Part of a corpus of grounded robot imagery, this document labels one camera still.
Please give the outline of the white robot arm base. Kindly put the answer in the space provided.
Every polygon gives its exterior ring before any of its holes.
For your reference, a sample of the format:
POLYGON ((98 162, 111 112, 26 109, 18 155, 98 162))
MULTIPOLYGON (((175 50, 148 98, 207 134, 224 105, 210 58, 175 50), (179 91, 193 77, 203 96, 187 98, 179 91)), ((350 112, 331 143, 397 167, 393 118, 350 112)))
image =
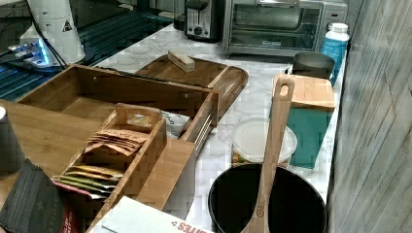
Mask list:
POLYGON ((84 46, 74 24, 69 0, 25 0, 31 26, 8 50, 37 68, 77 63, 85 59, 84 46))

